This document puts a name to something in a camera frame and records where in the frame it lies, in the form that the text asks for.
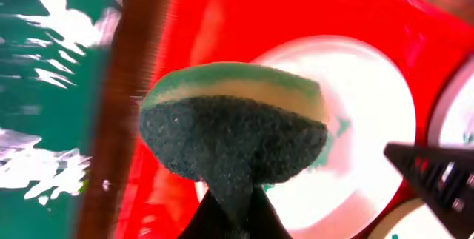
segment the beige layer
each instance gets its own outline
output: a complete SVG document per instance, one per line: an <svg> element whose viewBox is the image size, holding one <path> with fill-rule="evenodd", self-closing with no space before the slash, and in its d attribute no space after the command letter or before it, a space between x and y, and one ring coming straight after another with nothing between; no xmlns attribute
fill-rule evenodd
<svg viewBox="0 0 474 239"><path fill-rule="evenodd" d="M238 98L250 98L296 112L315 121L325 124L328 122L327 109L321 91L313 97L308 97L300 90L291 90L265 81L229 80L205 87L184 86L151 98L153 100L151 103L159 104L201 95L232 95Z"/></svg>

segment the plate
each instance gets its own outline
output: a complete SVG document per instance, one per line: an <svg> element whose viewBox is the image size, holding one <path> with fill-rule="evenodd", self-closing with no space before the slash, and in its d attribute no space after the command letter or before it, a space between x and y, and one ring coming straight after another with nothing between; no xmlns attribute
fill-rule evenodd
<svg viewBox="0 0 474 239"><path fill-rule="evenodd" d="M421 199L413 199L389 213L368 239L454 239Z"/></svg>
<svg viewBox="0 0 474 239"><path fill-rule="evenodd" d="M330 139L318 159L288 182L265 187L281 222L295 239L351 238L401 183L383 150L391 141L414 142L406 81L375 48L340 36L291 41L255 63L319 82L330 110ZM196 190L201 199L204 184Z"/></svg>
<svg viewBox="0 0 474 239"><path fill-rule="evenodd" d="M467 59L436 104L428 144L474 149L474 57Z"/></svg>

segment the green top layer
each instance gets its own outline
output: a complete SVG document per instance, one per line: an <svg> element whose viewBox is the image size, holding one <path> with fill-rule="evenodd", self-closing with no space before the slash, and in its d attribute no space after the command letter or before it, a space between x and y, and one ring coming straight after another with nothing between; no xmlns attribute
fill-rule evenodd
<svg viewBox="0 0 474 239"><path fill-rule="evenodd" d="M170 73L163 77L148 93L142 106L151 107L157 95L182 86L206 87L228 80L266 81L271 84L286 87L313 97L318 95L317 83L286 73L281 70L254 64L238 62L219 62L198 67L186 68Z"/></svg>

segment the red surface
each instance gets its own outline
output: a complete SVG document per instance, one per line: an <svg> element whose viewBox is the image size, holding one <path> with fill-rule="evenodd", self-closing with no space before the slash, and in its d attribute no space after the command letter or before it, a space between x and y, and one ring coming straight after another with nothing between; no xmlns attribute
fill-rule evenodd
<svg viewBox="0 0 474 239"><path fill-rule="evenodd" d="M380 49L402 71L413 94L416 143L421 145L426 144L429 118L443 86L474 46L472 27L420 0L173 0L172 4L156 79L213 61L250 62L301 37L350 36ZM411 195L402 184L387 210ZM171 175L139 142L117 238L176 238L197 206L193 183Z"/></svg>

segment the white plate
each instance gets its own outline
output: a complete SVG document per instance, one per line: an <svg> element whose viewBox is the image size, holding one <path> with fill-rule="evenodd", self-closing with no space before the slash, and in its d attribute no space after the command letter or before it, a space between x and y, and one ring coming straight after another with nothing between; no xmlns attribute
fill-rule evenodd
<svg viewBox="0 0 474 239"><path fill-rule="evenodd" d="M428 144L474 149L474 58L443 91L431 118Z"/></svg>
<svg viewBox="0 0 474 239"><path fill-rule="evenodd" d="M368 239L454 239L421 200L403 203L388 214Z"/></svg>
<svg viewBox="0 0 474 239"><path fill-rule="evenodd" d="M390 202L401 176L383 155L413 143L415 108L396 66L368 44L316 36L283 44L255 63L311 78L330 108L326 145L309 168L267 194L295 238L351 238ZM197 184L202 198L205 186Z"/></svg>

